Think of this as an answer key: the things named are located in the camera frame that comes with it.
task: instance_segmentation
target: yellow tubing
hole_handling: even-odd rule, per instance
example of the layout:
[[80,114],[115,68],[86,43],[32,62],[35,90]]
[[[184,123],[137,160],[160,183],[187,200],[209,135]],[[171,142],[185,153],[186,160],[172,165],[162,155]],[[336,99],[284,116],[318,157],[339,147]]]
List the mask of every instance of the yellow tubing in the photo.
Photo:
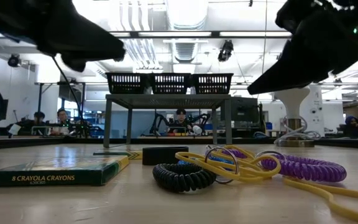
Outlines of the yellow tubing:
[[[224,162],[207,160],[205,162],[205,156],[191,153],[191,152],[178,152],[175,154],[175,157],[179,160],[183,160],[186,162],[197,164],[198,166],[210,170],[217,175],[225,177],[227,179],[238,180],[241,182],[258,182],[265,179],[269,179],[274,175],[278,174],[281,169],[280,162],[274,156],[263,155],[258,158],[255,158],[255,153],[246,151],[237,146],[225,146],[225,149],[236,149],[241,153],[247,156],[246,159],[237,158],[238,163],[238,173],[227,171],[224,168],[228,168],[231,170],[235,170],[236,166],[232,164],[227,164]],[[231,156],[225,155],[222,151],[212,152],[213,156],[220,157],[222,159],[234,161]],[[258,162],[264,159],[273,159],[277,166],[274,170],[264,170],[263,168],[258,166]],[[335,202],[333,194],[344,195],[348,197],[358,198],[358,191],[356,190],[348,190],[340,187],[331,187],[321,184],[316,184],[312,182],[308,182],[305,180],[296,179],[293,177],[283,177],[283,182],[285,185],[295,187],[301,190],[306,190],[311,192],[312,194],[319,195],[327,201],[328,207],[336,212],[338,215],[342,217],[346,217],[350,220],[354,220],[358,222],[358,211],[347,208]]]

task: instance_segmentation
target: purple coiled cord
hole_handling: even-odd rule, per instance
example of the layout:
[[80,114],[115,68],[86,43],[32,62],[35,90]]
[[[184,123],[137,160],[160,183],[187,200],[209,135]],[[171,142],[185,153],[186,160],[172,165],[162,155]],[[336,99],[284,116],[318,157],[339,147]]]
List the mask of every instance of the purple coiled cord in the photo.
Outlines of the purple coiled cord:
[[[246,158],[246,155],[238,150],[230,149],[238,158]],[[275,156],[281,163],[280,174],[298,179],[320,181],[320,182],[340,182],[346,178],[346,170],[343,166],[317,159],[308,159],[297,156]],[[277,163],[273,159],[264,159],[262,166],[267,170],[276,168]]]

